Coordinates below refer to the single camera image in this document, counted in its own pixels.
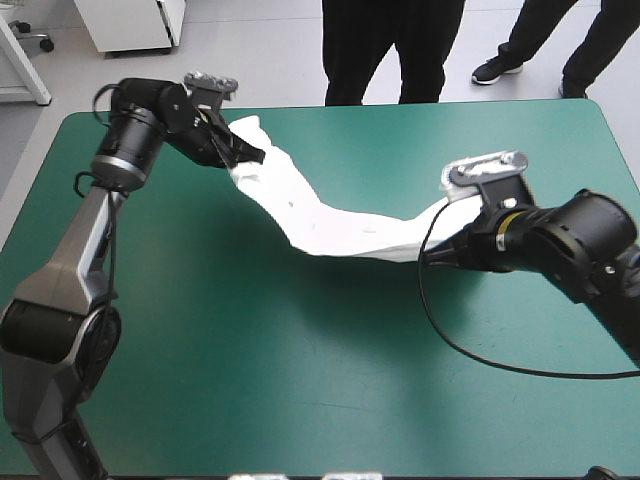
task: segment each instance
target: person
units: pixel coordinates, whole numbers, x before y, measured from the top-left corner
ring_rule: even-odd
[[[323,0],[322,9],[326,105],[361,105],[392,45],[400,56],[400,103],[439,100],[464,0]]]
[[[473,72],[471,80],[491,85],[504,73],[519,73],[547,41],[577,0],[526,0],[509,41],[498,47],[498,56]],[[586,90],[613,61],[640,25],[640,1],[602,0],[587,36],[563,69],[560,96],[587,98]]]

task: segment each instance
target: white cloth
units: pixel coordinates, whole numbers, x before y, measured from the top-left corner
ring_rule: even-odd
[[[292,246],[310,255],[416,261],[434,215],[447,203],[443,198],[412,220],[330,207],[320,201],[291,157],[271,144],[257,116],[237,120],[230,128],[266,152],[263,164],[241,163],[230,170],[234,183],[273,217]],[[426,248],[472,222],[481,207],[479,195],[453,203],[438,219]]]

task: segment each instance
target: shoe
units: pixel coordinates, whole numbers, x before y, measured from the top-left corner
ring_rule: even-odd
[[[471,81],[478,85],[492,85],[500,80],[504,73],[520,73],[521,71],[522,65],[509,67],[504,64],[502,58],[498,55],[476,68],[471,75]]]
[[[562,98],[589,98],[584,88],[563,80],[558,87],[558,93]]]

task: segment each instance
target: tiled floor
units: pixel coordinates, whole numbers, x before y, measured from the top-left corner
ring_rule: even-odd
[[[563,63],[597,14],[597,0],[581,1],[523,74],[509,76],[492,87],[469,82],[473,68],[493,56],[496,45],[508,36],[521,3],[468,0],[460,35],[447,63],[443,101],[557,96]],[[188,0],[182,44],[174,53],[105,59],[95,51],[71,0],[27,3],[20,16],[35,28],[47,27],[56,42],[51,54],[39,53],[37,45],[29,48],[54,101],[46,108],[0,105],[0,196],[4,189],[0,245],[60,122],[72,112],[89,110],[93,94],[103,84],[126,76],[180,80],[185,72],[199,69],[237,78],[241,90],[234,105],[238,107],[322,104],[326,80],[321,64],[320,5],[320,0]],[[640,89],[635,88],[635,82],[640,76],[639,57],[640,35],[629,42],[589,92],[601,105],[637,180]],[[397,56],[392,51],[374,77],[365,101],[393,103],[399,84]]]

